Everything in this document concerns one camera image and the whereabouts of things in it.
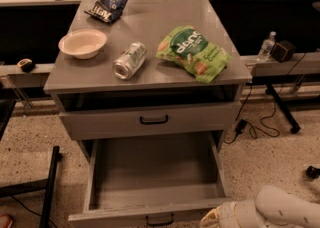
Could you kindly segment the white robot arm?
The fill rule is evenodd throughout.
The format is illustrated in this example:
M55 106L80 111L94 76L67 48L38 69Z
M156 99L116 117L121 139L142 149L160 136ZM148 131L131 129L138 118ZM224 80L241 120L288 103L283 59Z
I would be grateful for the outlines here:
M263 186L253 199L226 202L210 210L200 228L320 228L320 205L275 186Z

